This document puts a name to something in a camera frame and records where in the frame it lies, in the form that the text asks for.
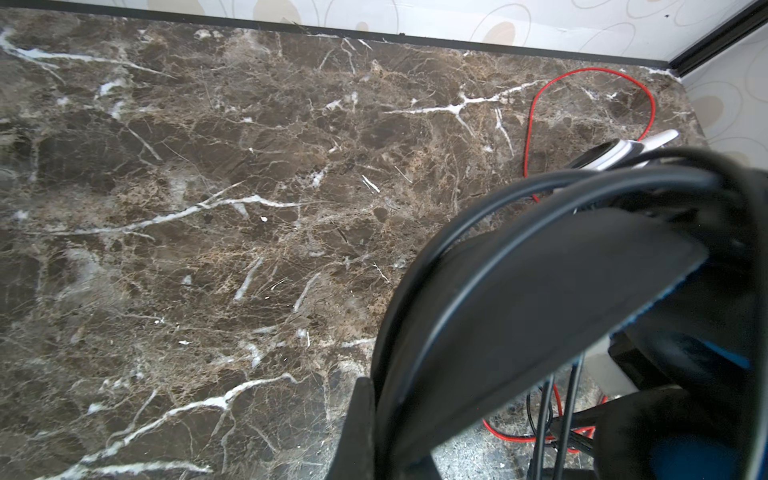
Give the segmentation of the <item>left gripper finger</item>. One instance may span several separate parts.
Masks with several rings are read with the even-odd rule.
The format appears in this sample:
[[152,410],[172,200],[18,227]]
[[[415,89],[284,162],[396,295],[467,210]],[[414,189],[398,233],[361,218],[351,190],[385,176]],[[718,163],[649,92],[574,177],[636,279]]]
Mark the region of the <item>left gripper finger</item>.
[[349,403],[328,480],[375,478],[375,389],[368,377],[358,378]]

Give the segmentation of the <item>black headphones blue headband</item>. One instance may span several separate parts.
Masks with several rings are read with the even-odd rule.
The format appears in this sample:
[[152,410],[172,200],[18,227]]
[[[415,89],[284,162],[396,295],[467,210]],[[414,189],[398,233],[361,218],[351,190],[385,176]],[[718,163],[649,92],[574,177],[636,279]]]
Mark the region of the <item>black headphones blue headband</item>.
[[578,412],[543,409],[546,439],[592,456],[597,479],[767,475],[767,175],[668,148],[564,170],[481,199],[439,231],[382,321],[375,478],[437,476],[432,450],[590,347],[624,334],[666,381]]

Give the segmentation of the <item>white headphones black pads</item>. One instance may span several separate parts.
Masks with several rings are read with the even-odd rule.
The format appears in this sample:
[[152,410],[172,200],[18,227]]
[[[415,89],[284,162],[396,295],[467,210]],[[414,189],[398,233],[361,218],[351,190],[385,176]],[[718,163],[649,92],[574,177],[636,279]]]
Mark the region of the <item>white headphones black pads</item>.
[[569,169],[606,171],[615,168],[625,159],[631,159],[647,151],[656,150],[679,136],[674,129],[665,130],[659,134],[650,136],[644,140],[615,139],[600,144],[574,159]]

